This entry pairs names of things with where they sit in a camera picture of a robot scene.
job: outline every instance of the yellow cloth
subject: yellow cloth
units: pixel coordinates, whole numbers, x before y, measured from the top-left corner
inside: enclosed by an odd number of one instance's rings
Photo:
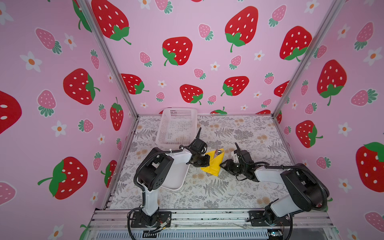
[[[208,167],[202,167],[201,170],[218,177],[218,174],[220,172],[220,164],[223,162],[223,158],[224,158],[224,149],[222,148],[220,150],[222,151],[222,153],[220,155],[218,155],[217,157],[214,157],[215,156],[215,150],[206,153],[206,155],[210,156],[209,166]]]

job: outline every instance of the strawberry pattern wall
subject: strawberry pattern wall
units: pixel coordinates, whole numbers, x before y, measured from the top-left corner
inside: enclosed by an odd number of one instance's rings
[[[344,240],[384,239],[382,9],[346,2],[282,109],[285,138],[329,189]]]

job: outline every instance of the pink wallpaper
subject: pink wallpaper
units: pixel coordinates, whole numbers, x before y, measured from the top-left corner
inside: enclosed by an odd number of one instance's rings
[[[89,0],[139,114],[276,108],[331,0]]]
[[[0,2],[0,239],[82,239],[121,154],[132,118],[82,17]]]
[[[328,187],[328,214],[347,240],[384,239],[383,1],[343,6],[280,127],[298,162]]]

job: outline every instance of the red strawberry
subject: red strawberry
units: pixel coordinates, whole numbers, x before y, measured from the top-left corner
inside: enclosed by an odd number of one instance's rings
[[[105,173],[103,173],[103,171],[101,171],[101,174],[104,174],[104,183],[105,183],[105,186],[107,186],[107,188],[109,187],[109,184],[111,183],[111,180],[112,180],[112,177],[113,177],[113,173],[115,172],[115,169],[116,169],[116,165],[117,165],[117,162],[115,160],[112,160],[107,168],[105,169]]]
[[[168,38],[163,42],[163,55],[167,59],[164,62],[164,66],[167,61],[173,65],[184,65],[191,54],[192,42],[185,36],[177,38]]]
[[[144,90],[144,82],[138,76],[124,73],[121,76],[130,94],[139,94],[142,91],[149,92]]]
[[[285,35],[283,44],[280,48],[280,58],[284,60],[299,60],[298,56],[301,56],[307,50],[309,44],[312,41],[312,35],[305,30],[302,26],[296,26],[289,30]]]
[[[384,192],[384,145],[371,142],[359,148],[356,164],[363,184],[375,192]]]
[[[55,41],[55,37],[52,35],[52,33],[42,28],[36,28],[35,32],[36,36],[46,49],[52,50],[52,52],[57,55],[62,53],[60,43]]]
[[[259,12],[257,8],[248,6],[236,14],[225,26],[225,36],[227,41],[233,45],[240,47],[249,43],[256,32],[257,20]]]
[[[129,35],[129,22],[120,9],[107,0],[92,0],[92,11],[96,17],[101,32],[107,38],[119,41]]]
[[[323,136],[316,137],[317,128],[310,120],[301,122],[296,126],[296,136],[306,148],[312,147],[316,143],[316,138],[323,138]]]
[[[112,104],[111,109],[109,110],[109,114],[111,116],[111,121],[113,128],[118,131],[121,127],[122,120],[124,118],[123,110],[120,104],[118,104],[118,98],[116,97],[116,102]]]
[[[246,76],[227,78],[223,84],[224,92],[220,95],[227,94],[228,96],[237,96],[244,91],[249,83],[249,78]]]
[[[66,157],[53,169],[53,177],[43,179],[37,185],[52,179],[49,184],[52,196],[56,199],[66,199],[85,184],[87,177],[88,171],[79,160]]]
[[[360,30],[359,34],[356,36],[357,42],[355,42],[355,50],[359,51],[363,49],[368,43],[367,41],[373,35],[373,22],[368,22],[365,26]]]
[[[14,125],[22,116],[22,108],[11,95],[0,91],[0,134]]]
[[[82,68],[78,68],[64,78],[63,87],[65,93],[81,104],[89,105],[96,96],[93,79]]]
[[[273,93],[274,93],[276,96],[281,97],[281,96],[283,95],[285,89],[287,88],[288,83],[289,83],[289,81],[286,81],[285,83],[280,84],[279,86],[277,86],[277,87],[275,88],[275,90],[273,91]]]
[[[203,90],[199,87],[184,84],[180,87],[181,97],[187,103],[197,103],[203,98]]]
[[[336,61],[330,60],[325,63],[319,81],[317,82],[317,92],[323,98],[329,98],[328,106],[331,104],[331,97],[339,94],[347,82],[347,73],[344,68]]]

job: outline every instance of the white plastic basket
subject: white plastic basket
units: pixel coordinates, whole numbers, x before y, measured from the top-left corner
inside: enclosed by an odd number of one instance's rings
[[[156,144],[165,149],[189,145],[197,134],[197,110],[193,108],[166,108],[160,120]]]

